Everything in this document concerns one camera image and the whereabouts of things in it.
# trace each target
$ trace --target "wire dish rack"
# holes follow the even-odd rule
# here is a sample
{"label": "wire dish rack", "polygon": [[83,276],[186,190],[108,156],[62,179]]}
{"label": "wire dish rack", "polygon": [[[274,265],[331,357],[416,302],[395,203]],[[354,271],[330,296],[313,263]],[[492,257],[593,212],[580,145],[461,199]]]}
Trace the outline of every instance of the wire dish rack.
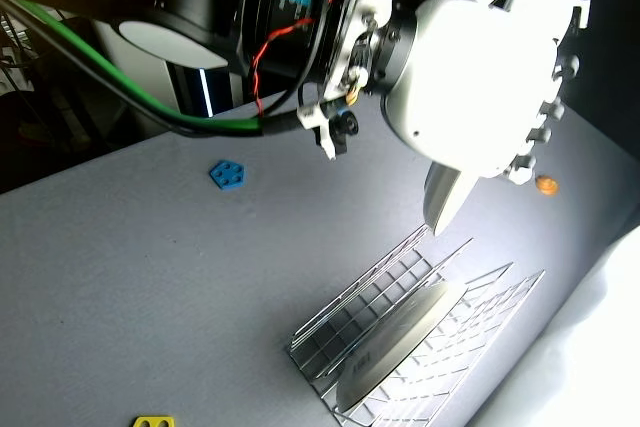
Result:
{"label": "wire dish rack", "polygon": [[377,323],[421,287],[446,278],[469,239],[432,265],[416,249],[423,225],[303,325],[289,355],[343,426],[429,425],[544,275],[504,286],[509,263],[466,281],[468,290],[446,318],[376,389],[348,413],[337,409],[344,360]]}

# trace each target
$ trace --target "orange object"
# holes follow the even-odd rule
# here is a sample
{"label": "orange object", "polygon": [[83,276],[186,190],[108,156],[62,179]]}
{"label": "orange object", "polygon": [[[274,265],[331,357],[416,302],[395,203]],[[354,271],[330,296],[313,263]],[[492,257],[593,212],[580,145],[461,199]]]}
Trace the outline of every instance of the orange object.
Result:
{"label": "orange object", "polygon": [[560,190],[558,181],[548,175],[540,175],[536,177],[536,187],[538,187],[538,190],[542,194],[548,196],[556,195],[558,190]]}

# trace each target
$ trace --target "gray table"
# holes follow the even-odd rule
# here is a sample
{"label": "gray table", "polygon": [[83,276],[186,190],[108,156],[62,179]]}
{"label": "gray table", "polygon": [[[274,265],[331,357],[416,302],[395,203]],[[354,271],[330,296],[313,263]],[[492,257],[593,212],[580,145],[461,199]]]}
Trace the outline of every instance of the gray table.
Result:
{"label": "gray table", "polygon": [[[349,154],[313,136],[149,140],[0,197],[0,413],[7,425],[333,426],[287,357],[297,327],[421,222],[428,160],[358,108]],[[219,159],[247,184],[221,192]],[[640,168],[569,112],[533,184],[481,181],[426,246],[473,236],[461,272],[548,272],[439,425],[462,425],[640,199]]]}

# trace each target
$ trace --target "plate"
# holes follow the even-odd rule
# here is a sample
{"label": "plate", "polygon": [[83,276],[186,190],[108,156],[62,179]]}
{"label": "plate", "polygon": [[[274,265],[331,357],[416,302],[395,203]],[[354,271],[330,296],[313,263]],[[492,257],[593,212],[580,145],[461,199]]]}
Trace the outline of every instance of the plate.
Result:
{"label": "plate", "polygon": [[467,286],[439,282],[411,295],[367,335],[347,358],[338,379],[340,412],[355,407],[435,329],[467,292]]}

